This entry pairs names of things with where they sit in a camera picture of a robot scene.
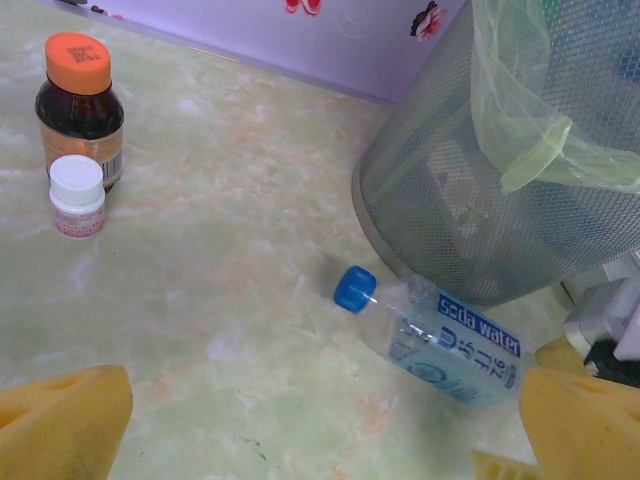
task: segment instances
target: mesh trash can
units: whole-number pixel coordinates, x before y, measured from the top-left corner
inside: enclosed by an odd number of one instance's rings
[[[542,98],[598,145],[640,152],[640,2],[543,2]],[[640,248],[640,195],[534,180],[501,192],[471,116],[470,2],[353,175],[356,213],[398,274],[503,303]]]

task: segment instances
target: soda water bottle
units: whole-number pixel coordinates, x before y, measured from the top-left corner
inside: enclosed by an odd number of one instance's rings
[[[419,275],[378,286],[352,266],[333,300],[362,317],[371,348],[462,402],[483,407],[520,390],[518,338]]]

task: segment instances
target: plastic bottle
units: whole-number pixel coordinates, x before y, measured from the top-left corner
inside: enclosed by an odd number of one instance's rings
[[[102,169],[88,157],[65,155],[51,165],[53,222],[69,238],[89,238],[104,225]]]
[[[365,342],[396,365],[474,407],[518,394],[524,362],[515,335],[418,275],[378,286],[349,268],[336,304],[362,316]]]
[[[108,192],[122,176],[124,110],[111,90],[109,50],[81,33],[45,44],[47,80],[36,97],[47,172],[63,155],[84,155],[102,168]]]

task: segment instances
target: white bottle cap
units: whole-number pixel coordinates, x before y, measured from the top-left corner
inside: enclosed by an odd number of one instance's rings
[[[51,193],[68,205],[89,205],[103,195],[102,168],[83,155],[65,155],[49,169]]]

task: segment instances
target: green plastic bag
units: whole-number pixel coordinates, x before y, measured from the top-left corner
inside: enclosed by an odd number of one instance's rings
[[[471,113],[503,192],[543,180],[640,193],[639,155],[597,145],[540,98],[551,45],[541,0],[472,2]]]

